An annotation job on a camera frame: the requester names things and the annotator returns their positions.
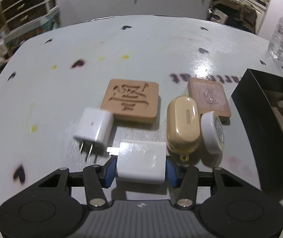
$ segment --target watch face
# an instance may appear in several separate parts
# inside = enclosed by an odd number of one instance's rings
[[[221,121],[217,117],[217,115],[214,115],[214,126],[215,126],[216,135],[218,136],[219,142],[221,144],[224,144],[224,132],[223,132]]]

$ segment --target open box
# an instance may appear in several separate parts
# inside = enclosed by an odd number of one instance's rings
[[[283,78],[247,69],[232,93],[263,190],[283,184]]]

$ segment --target table surface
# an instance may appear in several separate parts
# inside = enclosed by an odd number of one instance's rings
[[[199,155],[196,166],[201,171],[221,166],[260,188],[231,94],[247,68],[283,77],[283,62],[267,46],[256,35],[209,21],[142,15],[94,20],[29,39],[0,75],[0,205],[59,167],[74,172],[107,161],[95,155],[86,161],[73,133],[83,110],[101,105],[113,78],[157,82],[160,109],[153,126],[116,121],[109,146],[119,146],[121,139],[166,141],[167,106],[187,94],[189,77],[221,82],[232,112],[230,125],[223,126],[225,150],[221,157]],[[79,59],[85,64],[71,68]],[[24,183],[13,178],[16,171],[24,171]],[[114,180],[105,194],[108,200],[147,200],[174,192],[167,184]],[[72,196],[85,203],[83,188],[74,188]],[[209,196],[209,189],[199,188],[197,203]]]

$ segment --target white charger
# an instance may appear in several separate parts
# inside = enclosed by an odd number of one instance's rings
[[[163,184],[166,176],[166,142],[122,140],[119,148],[108,147],[117,155],[118,180]]]
[[[106,150],[113,122],[113,114],[109,111],[85,108],[73,135],[77,141],[81,142],[80,152],[87,141],[91,143],[89,155],[94,145]]]

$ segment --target wooden coaster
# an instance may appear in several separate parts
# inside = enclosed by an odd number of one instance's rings
[[[158,83],[112,79],[106,89],[101,109],[113,113],[115,119],[154,123],[158,96]]]
[[[214,111],[221,121],[231,117],[231,109],[221,83],[190,78],[188,91],[197,103],[200,114]]]

